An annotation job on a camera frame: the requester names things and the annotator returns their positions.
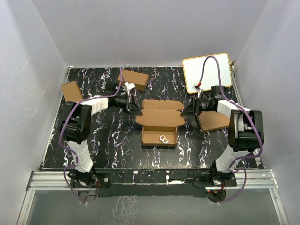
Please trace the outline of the small round sticker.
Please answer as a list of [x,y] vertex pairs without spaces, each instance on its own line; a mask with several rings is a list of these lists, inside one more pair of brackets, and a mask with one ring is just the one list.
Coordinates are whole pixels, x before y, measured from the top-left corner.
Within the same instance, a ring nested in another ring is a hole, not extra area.
[[164,135],[161,135],[159,137],[160,141],[164,144],[168,144],[169,143],[169,140],[164,136]]

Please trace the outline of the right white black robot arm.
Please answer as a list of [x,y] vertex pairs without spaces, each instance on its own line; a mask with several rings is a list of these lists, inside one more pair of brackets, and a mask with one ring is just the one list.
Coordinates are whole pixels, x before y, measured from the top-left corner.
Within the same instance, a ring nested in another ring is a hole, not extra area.
[[190,105],[183,110],[181,116],[197,117],[203,112],[218,112],[229,119],[228,145],[222,155],[216,159],[209,172],[201,176],[204,182],[214,186],[224,185],[233,177],[235,166],[263,146],[263,116],[259,110],[246,109],[224,94],[224,86],[212,86],[208,98],[203,98],[200,84],[194,89],[197,97],[193,97]]

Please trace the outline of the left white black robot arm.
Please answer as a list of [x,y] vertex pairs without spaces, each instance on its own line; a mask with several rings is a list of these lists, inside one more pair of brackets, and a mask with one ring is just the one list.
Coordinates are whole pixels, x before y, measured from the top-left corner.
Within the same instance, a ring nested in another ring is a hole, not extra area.
[[65,103],[59,142],[62,148],[71,152],[75,161],[68,174],[69,178],[86,187],[96,184],[97,176],[87,143],[91,131],[91,118],[94,114],[111,107],[120,108],[129,114],[142,115],[131,93],[134,88],[133,83],[125,82],[123,87],[114,83],[105,89],[103,96],[95,95],[78,102]]

